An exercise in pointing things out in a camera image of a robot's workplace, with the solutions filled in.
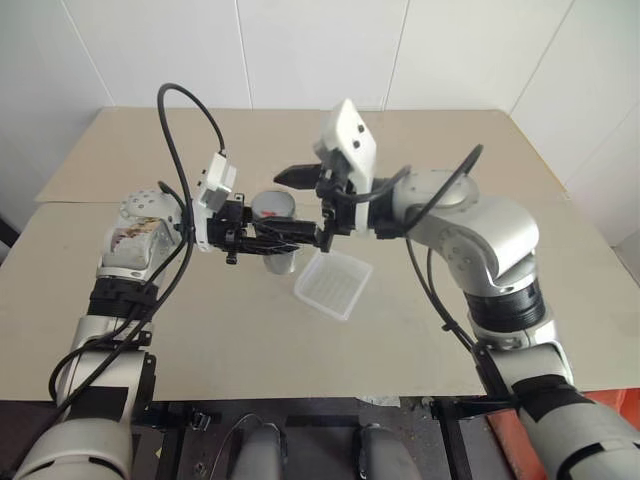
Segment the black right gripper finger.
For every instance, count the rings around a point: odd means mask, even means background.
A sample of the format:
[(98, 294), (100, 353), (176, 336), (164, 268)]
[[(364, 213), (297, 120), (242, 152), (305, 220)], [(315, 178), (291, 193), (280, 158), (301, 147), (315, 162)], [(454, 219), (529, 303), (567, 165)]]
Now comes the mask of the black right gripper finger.
[(314, 190), (320, 175), (320, 163), (292, 165), (275, 175), (273, 182), (295, 190)]
[(260, 220), (255, 222), (255, 231), (289, 244), (317, 246), (320, 229), (315, 222), (300, 220)]

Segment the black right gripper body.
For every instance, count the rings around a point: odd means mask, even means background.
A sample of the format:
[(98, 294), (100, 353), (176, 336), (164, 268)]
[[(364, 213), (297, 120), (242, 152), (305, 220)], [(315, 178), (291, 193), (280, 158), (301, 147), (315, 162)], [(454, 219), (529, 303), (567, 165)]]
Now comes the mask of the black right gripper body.
[(316, 184), (316, 195), (321, 199), (324, 227), (319, 234), (319, 248), (323, 253), (331, 249), (335, 235), (349, 236), (355, 229), (356, 205), (347, 199), (353, 192), (348, 179), (351, 166), (339, 151), (332, 151), (322, 161)]

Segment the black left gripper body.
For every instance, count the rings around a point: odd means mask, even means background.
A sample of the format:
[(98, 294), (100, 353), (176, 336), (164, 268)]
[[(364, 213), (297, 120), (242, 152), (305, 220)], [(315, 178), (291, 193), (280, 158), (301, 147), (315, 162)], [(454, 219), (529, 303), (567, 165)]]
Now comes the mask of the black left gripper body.
[(245, 196), (235, 193), (230, 200), (226, 200), (222, 207), (207, 220), (207, 240), (211, 247), (226, 254), (227, 264), (237, 264), (239, 241), (245, 237), (252, 237), (248, 227), (251, 223), (243, 222), (243, 207)]

